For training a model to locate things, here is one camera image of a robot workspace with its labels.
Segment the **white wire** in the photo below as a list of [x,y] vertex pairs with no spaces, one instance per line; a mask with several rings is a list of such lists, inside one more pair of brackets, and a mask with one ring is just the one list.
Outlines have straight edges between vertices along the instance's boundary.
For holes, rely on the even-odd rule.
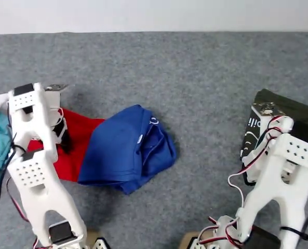
[[61,118],[59,118],[58,122],[55,125],[51,126],[51,127],[55,127],[55,126],[57,126],[58,124],[60,124],[62,122],[62,119],[64,118],[64,110],[61,107],[51,108],[50,110],[57,110],[57,111],[61,110]]
[[198,237],[197,237],[197,241],[198,243],[201,243],[202,239],[202,235],[204,234],[205,231],[210,230],[210,229],[217,229],[219,226],[209,226],[209,227],[205,227],[204,229],[201,230],[201,232],[199,233]]
[[227,183],[228,183],[231,187],[236,188],[236,189],[239,191],[240,196],[242,197],[242,208],[244,207],[244,194],[243,194],[243,191],[242,191],[241,188],[239,188],[237,185],[232,184],[231,181],[230,181],[230,179],[231,179],[231,177],[233,177],[233,176],[238,176],[238,175],[241,175],[241,174],[243,174],[243,173],[244,173],[244,172],[232,174],[232,175],[230,175],[230,176],[227,178]]

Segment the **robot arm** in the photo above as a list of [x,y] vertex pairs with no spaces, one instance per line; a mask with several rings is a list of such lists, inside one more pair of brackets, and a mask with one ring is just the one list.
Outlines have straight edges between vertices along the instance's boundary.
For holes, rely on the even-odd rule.
[[[34,234],[43,246],[53,249],[89,249],[86,226],[53,166],[58,160],[56,135],[51,130],[49,106],[42,85],[28,84],[10,91],[9,114],[14,144],[26,150],[30,140],[39,137],[44,145],[41,150],[25,153],[15,147],[16,154],[7,168],[19,190]],[[48,227],[45,214],[49,210],[59,213],[65,221]]]
[[[301,231],[308,199],[308,143],[288,133],[272,140],[263,155],[261,173],[243,208],[237,212],[238,238],[241,242],[250,235],[257,213],[271,200],[278,202],[282,226]],[[245,160],[254,157],[250,154]],[[280,233],[281,249],[295,248],[299,236],[291,231]]]
[[[279,121],[278,118],[272,121],[262,142],[243,158],[246,165],[243,171],[247,171],[257,183],[248,194],[244,206],[238,209],[236,219],[222,216],[217,221],[218,228],[214,230],[216,238],[227,237],[227,228],[232,237],[246,242],[257,213],[271,200],[279,204],[282,226],[302,230],[308,198],[308,143],[288,133],[293,127],[290,117],[279,117]],[[236,221],[236,228],[229,226],[233,221]],[[282,230],[279,235],[280,248],[296,248],[299,238],[296,233]],[[238,247],[228,240],[220,240],[209,248]]]

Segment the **red wire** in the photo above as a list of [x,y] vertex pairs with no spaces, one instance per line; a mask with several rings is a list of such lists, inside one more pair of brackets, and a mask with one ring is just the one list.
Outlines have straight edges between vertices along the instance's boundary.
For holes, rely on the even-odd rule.
[[226,234],[226,236],[227,236],[228,241],[229,241],[231,244],[233,244],[235,247],[241,249],[241,246],[242,246],[242,245],[236,243],[236,242],[239,242],[239,241],[236,240],[236,239],[234,239],[234,238],[232,238],[232,237],[230,236],[230,234],[227,232],[227,228],[230,227],[230,226],[232,226],[232,225],[234,225],[236,222],[237,222],[237,221],[233,222],[232,224],[228,225],[228,226],[225,228],[225,234]]
[[204,245],[204,244],[208,244],[208,243],[219,241],[219,240],[226,240],[226,237],[216,237],[216,238],[211,238],[208,240],[202,240],[199,242],[199,244]]
[[273,122],[273,121],[275,121],[275,120],[277,120],[277,119],[279,119],[279,118],[282,118],[282,117],[283,117],[283,115],[279,115],[279,116],[273,117],[273,118],[268,122],[267,129],[269,128],[269,125],[270,125],[271,122]]
[[208,220],[210,221],[210,222],[212,222],[214,225],[216,225],[217,224],[217,221],[216,220],[214,220],[212,217],[208,217]]

